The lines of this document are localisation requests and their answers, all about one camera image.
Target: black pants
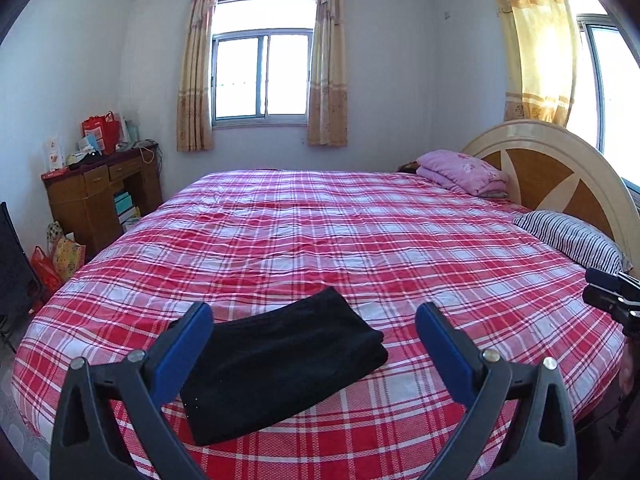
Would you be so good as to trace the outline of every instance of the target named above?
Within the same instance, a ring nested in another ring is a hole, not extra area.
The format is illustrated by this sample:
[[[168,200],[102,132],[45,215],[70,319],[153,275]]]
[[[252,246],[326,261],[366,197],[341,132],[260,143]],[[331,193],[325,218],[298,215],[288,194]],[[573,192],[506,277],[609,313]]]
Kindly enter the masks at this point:
[[[382,340],[333,288],[217,324],[180,394],[196,444],[231,440],[309,409],[382,366]]]

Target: plaid bedsheet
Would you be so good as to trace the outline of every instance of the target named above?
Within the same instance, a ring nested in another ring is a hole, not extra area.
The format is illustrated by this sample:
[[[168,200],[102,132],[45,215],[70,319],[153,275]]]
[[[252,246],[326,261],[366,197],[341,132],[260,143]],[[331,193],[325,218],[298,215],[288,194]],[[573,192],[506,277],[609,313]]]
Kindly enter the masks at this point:
[[[18,408],[50,441],[71,359],[103,364],[146,349],[194,301],[225,322],[333,285],[385,334],[387,364],[307,412],[207,448],[193,445],[181,403],[166,406],[210,478],[417,478],[463,414],[414,328],[427,300],[480,348],[516,362],[556,357],[579,416],[616,374],[622,333],[582,302],[584,269],[512,225],[518,211],[407,174],[207,176],[104,250],[36,316],[15,362]],[[505,408],[475,477],[490,468],[512,415]],[[157,478],[122,407],[116,416],[137,466]]]

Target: beige curtain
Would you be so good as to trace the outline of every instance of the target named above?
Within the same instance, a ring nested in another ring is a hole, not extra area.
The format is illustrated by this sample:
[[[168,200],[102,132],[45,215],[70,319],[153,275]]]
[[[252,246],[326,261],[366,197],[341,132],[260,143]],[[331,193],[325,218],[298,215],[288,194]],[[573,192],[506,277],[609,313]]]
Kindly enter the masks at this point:
[[[580,37],[567,0],[497,0],[509,83],[504,120],[566,126]]]
[[[192,0],[178,92],[179,152],[213,149],[211,25],[218,0]]]
[[[318,0],[311,57],[308,143],[347,145],[344,0]]]

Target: wooden desk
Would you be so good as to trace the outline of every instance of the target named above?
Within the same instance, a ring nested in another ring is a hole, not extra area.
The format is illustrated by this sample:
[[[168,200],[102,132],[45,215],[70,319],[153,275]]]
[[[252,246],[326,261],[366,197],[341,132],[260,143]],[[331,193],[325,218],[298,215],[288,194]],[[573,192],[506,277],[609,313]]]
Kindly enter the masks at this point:
[[[86,245],[87,259],[123,234],[114,194],[128,191],[142,216],[162,204],[156,147],[115,153],[99,164],[44,181],[54,220]]]

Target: wooden headboard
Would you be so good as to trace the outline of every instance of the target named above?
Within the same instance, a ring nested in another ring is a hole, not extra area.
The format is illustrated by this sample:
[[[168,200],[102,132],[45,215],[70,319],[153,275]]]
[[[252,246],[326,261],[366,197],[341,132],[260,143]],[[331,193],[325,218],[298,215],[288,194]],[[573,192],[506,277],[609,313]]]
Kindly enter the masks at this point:
[[[638,210],[622,179],[580,137],[550,123],[510,121],[482,134],[463,151],[509,175],[512,202],[588,222],[640,266]]]

